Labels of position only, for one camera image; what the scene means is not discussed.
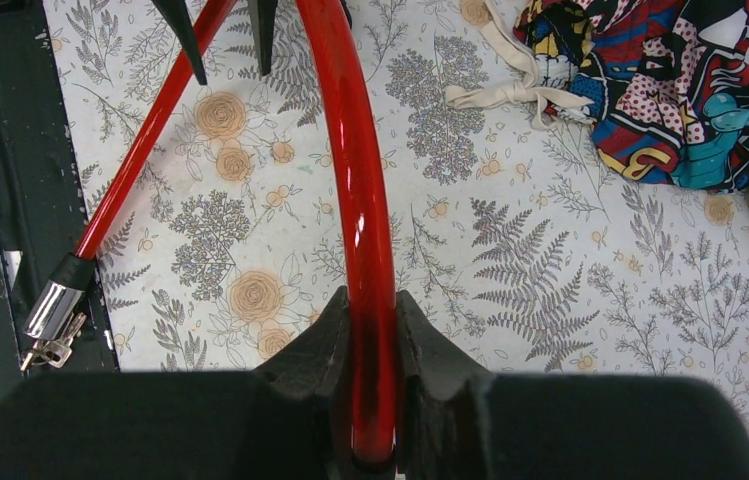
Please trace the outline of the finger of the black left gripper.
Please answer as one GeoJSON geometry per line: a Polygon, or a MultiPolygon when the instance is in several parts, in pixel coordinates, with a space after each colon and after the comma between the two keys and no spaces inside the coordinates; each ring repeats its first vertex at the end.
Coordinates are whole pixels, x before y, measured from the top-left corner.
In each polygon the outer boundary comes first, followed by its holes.
{"type": "Polygon", "coordinates": [[[178,39],[196,80],[200,85],[206,85],[207,76],[203,65],[202,53],[186,1],[152,0],[152,4],[178,39]]]}
{"type": "Polygon", "coordinates": [[[254,51],[261,76],[267,76],[271,72],[278,3],[278,0],[248,1],[254,51]]]}

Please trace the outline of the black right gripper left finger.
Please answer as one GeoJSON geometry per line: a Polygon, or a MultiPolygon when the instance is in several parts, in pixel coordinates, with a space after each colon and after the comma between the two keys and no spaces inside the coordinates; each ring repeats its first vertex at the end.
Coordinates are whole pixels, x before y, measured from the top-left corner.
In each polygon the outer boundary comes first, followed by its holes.
{"type": "Polygon", "coordinates": [[[335,479],[339,288],[253,370],[47,374],[0,402],[0,479],[335,479]]]}

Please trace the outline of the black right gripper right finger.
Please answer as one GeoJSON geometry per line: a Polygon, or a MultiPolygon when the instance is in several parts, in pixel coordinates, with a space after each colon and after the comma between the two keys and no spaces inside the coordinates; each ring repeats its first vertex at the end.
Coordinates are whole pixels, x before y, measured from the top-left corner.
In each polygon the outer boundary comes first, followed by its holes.
{"type": "Polygon", "coordinates": [[[749,434],[708,382],[495,373],[407,292],[398,465],[409,479],[749,479],[749,434]]]}

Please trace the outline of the silver keys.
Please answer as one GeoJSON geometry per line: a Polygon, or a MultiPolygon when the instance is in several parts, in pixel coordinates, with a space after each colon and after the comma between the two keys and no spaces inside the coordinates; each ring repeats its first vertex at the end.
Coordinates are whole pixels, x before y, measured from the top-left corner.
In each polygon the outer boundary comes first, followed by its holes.
{"type": "Polygon", "coordinates": [[[24,355],[20,371],[26,372],[31,366],[49,365],[62,368],[73,353],[72,344],[82,335],[81,330],[87,320],[85,313],[76,313],[54,340],[36,340],[24,355]]]}

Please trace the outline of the red cable lock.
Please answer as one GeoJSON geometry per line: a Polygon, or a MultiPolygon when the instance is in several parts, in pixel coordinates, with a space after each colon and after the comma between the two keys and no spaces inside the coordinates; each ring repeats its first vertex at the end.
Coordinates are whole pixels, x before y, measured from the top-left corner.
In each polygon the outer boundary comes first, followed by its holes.
{"type": "MultiPolygon", "coordinates": [[[[297,8],[324,102],[340,205],[352,353],[350,447],[359,465],[375,471],[392,461],[398,422],[396,290],[379,146],[343,3],[301,1],[297,8]]],[[[191,18],[202,56],[231,9],[229,1],[210,1],[191,18]]],[[[77,246],[39,295],[24,328],[33,343],[56,339],[76,314],[95,255],[191,80],[196,78],[181,47],[77,246]]]]}

